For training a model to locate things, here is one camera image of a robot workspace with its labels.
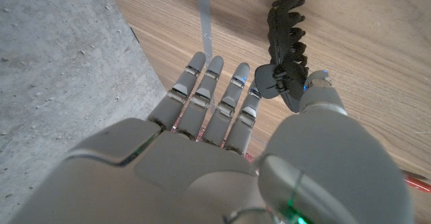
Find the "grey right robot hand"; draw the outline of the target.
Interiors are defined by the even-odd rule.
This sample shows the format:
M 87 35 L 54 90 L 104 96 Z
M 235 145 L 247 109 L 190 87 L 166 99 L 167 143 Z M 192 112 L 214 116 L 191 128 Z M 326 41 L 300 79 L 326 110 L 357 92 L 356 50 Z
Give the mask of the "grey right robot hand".
M 347 115 L 326 71 L 309 75 L 299 112 L 248 161 L 259 88 L 227 131 L 249 72 L 241 64 L 215 128 L 198 137 L 223 60 L 204 63 L 196 53 L 147 119 L 122 120 L 70 150 L 12 222 L 413 223 L 403 174 Z

